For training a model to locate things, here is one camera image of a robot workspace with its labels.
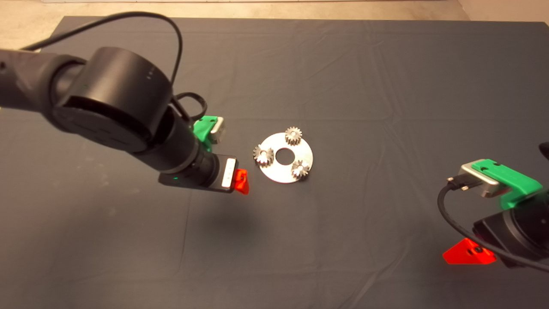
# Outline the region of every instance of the green gripper bracket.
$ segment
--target green gripper bracket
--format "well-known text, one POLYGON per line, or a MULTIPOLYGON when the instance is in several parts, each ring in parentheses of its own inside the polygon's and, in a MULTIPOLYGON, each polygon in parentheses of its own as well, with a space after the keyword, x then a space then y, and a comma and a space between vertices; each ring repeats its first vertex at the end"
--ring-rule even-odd
POLYGON ((511 192, 505 193, 500 197, 500 206, 503 209, 515 207, 519 202, 543 188, 535 179, 499 164, 494 160, 486 159, 474 163, 472 168, 511 188, 511 192))
POLYGON ((211 129, 214 128, 216 123, 217 116, 204 116, 194 123, 193 132, 208 152, 211 152, 211 141, 209 139, 209 135, 211 129))

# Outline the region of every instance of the metal connector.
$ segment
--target metal connector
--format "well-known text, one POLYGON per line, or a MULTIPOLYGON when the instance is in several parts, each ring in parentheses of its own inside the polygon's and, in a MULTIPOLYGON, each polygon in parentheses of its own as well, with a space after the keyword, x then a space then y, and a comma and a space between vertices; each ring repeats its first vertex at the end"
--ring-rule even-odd
POLYGON ((212 144, 219 144, 225 132, 225 121, 223 117, 217 117, 217 122, 210 131, 209 139, 212 144))
POLYGON ((485 159, 476 160, 473 162, 466 163, 461 166, 460 172, 458 175, 470 174, 482 181, 482 184, 472 188, 482 197, 496 197, 503 195, 511 189, 509 186, 500 183, 499 181, 486 176, 485 174, 473 169, 472 165, 476 162, 484 161, 485 159))

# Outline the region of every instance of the beige floor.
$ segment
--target beige floor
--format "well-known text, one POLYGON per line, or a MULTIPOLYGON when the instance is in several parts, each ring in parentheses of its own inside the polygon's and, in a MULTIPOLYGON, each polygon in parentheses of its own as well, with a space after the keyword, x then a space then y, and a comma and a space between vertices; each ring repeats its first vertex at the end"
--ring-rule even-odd
POLYGON ((108 15, 128 10, 196 18, 549 21, 549 0, 316 3, 42 3, 39 0, 0 0, 0 48, 19 48, 49 36, 65 15, 108 15))

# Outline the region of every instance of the gear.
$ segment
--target gear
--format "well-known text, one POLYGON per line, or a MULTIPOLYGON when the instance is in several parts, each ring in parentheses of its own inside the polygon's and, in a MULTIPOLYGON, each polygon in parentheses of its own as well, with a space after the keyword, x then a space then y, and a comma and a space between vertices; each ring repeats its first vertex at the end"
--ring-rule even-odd
POLYGON ((309 170, 311 170, 311 167, 307 162, 304 162, 302 160, 297 160, 292 164, 292 176, 295 179, 301 179, 309 174, 309 170))
POLYGON ((254 148, 254 160, 261 167, 267 167, 273 163, 275 153, 272 148, 262 148, 257 145, 254 148))
POLYGON ((299 142, 301 141, 301 137, 303 136, 303 133, 301 132, 301 130, 295 126, 291 126, 287 128, 284 134, 285 134, 284 138, 286 139, 286 143, 290 145, 299 144, 299 142))

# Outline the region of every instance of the label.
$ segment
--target label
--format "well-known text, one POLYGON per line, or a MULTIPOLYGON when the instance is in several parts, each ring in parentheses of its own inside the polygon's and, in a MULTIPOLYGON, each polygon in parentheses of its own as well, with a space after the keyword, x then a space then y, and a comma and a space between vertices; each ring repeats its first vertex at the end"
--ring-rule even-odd
POLYGON ((237 160, 235 158, 227 159, 227 165, 225 165, 225 172, 223 173, 223 181, 221 182, 222 187, 231 187, 231 183, 233 182, 234 166, 236 164, 237 160))

